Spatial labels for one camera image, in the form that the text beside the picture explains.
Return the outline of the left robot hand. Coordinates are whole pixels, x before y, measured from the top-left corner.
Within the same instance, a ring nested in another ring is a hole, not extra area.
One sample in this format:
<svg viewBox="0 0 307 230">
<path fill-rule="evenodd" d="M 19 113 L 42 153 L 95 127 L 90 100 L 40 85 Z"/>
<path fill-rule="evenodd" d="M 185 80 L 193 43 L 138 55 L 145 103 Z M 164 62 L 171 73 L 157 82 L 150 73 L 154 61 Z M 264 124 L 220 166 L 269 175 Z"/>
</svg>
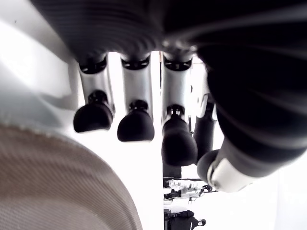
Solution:
<svg viewBox="0 0 307 230">
<path fill-rule="evenodd" d="M 166 122 L 163 158 L 200 157 L 201 179 L 232 193 L 299 158 L 307 149 L 307 3 L 304 0 L 35 0 L 34 7 L 81 64 L 107 52 L 137 59 L 162 51 L 172 66 L 197 54 L 224 134 L 205 145 L 175 118 Z"/>
</svg>

